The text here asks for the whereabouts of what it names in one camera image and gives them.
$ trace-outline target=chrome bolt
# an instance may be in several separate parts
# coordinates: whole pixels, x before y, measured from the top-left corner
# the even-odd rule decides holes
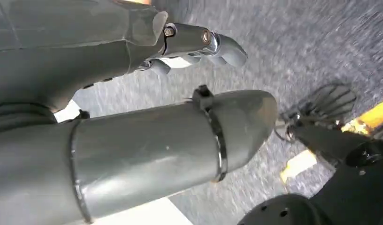
[[[204,30],[202,39],[204,43],[210,43],[211,42],[211,32],[209,30]]]
[[[166,37],[171,37],[175,35],[175,30],[172,27],[167,27],[164,29],[164,35]]]

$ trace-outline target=bolt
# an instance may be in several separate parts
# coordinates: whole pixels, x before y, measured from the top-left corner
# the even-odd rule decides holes
[[[166,37],[171,37],[171,36],[174,36],[175,35],[175,30],[172,28],[172,27],[166,27],[164,29],[164,35]]]
[[[209,32],[209,30],[204,30],[203,31],[203,35],[202,35],[202,39],[203,39],[203,42],[204,43],[210,43],[211,42],[211,32]]]

